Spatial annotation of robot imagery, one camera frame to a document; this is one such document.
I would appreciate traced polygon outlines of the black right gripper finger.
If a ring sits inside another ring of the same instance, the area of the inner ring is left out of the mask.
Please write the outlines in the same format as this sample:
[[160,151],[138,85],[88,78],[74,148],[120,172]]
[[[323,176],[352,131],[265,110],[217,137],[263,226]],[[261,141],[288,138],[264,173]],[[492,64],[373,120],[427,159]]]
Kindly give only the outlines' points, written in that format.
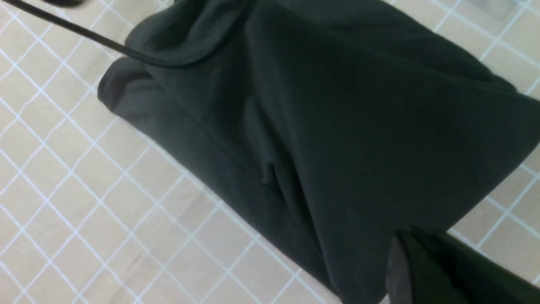
[[539,288],[448,233],[397,232],[386,291],[391,304],[538,304]]

